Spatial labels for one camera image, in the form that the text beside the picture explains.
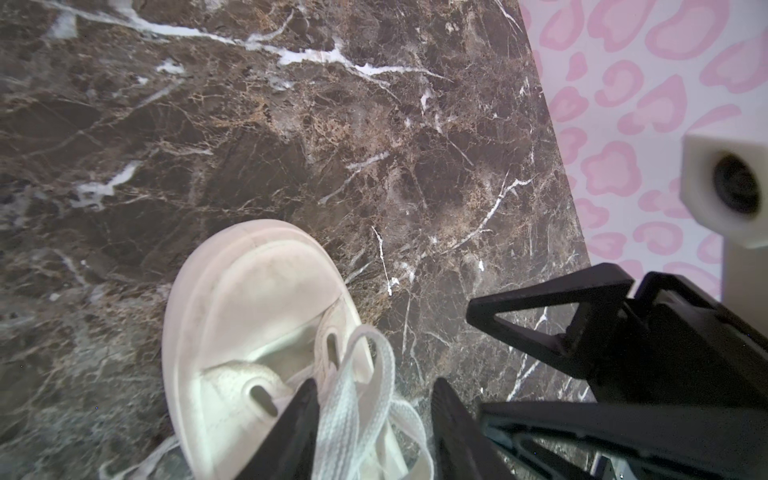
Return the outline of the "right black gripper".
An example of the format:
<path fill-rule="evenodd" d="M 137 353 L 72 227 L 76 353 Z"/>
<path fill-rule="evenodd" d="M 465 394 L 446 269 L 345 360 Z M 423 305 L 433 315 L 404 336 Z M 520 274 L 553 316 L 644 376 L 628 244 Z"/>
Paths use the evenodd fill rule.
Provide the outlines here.
<path fill-rule="evenodd" d="M 627 300 L 633 284 L 601 263 L 472 299 L 469 325 L 630 403 L 485 403 L 483 434 L 541 479 L 589 476 L 541 440 L 618 456 L 640 479 L 766 478 L 767 413 L 739 409 L 767 405 L 766 339 L 683 276 L 649 273 Z"/>

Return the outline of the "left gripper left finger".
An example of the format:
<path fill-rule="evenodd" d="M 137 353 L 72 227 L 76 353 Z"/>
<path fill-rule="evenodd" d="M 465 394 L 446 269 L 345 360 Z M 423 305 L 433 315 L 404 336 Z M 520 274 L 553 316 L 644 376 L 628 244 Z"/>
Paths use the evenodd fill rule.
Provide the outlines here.
<path fill-rule="evenodd" d="M 237 480 L 310 479 L 320 407 L 314 379 L 297 390 L 262 445 L 236 476 Z"/>

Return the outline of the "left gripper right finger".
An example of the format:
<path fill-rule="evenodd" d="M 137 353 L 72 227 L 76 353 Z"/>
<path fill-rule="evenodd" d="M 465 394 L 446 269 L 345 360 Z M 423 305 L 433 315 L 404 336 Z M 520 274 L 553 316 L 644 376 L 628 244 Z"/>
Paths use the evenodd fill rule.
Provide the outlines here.
<path fill-rule="evenodd" d="M 515 479 L 444 378 L 433 385 L 431 417 L 438 479 Z"/>

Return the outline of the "white shoelace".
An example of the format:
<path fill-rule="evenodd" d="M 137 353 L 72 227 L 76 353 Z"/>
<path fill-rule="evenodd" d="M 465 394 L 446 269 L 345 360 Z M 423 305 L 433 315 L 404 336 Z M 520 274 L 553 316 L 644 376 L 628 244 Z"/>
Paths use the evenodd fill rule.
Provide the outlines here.
<path fill-rule="evenodd" d="M 206 335 L 198 361 L 181 361 L 168 389 L 175 435 L 120 472 L 146 479 L 181 448 L 198 479 L 263 479 L 288 466 L 286 449 L 258 454 L 292 433 L 289 404 L 317 387 L 319 425 L 309 456 L 313 479 L 431 479 L 424 424 L 395 390 L 392 347 L 375 328 L 310 324 L 273 339 L 262 332 Z"/>

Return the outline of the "cream white sneaker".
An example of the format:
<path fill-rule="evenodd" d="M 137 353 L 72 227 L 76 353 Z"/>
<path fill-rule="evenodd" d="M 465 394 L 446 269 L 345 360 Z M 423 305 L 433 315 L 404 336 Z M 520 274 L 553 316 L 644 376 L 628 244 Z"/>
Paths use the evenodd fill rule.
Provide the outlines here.
<path fill-rule="evenodd" d="M 260 331 L 273 339 L 310 324 L 366 325 L 334 262 L 308 233 L 254 220 L 206 240 L 183 264 L 165 311 L 162 370 L 174 431 L 168 389 L 181 361 L 199 360 L 206 335 Z"/>

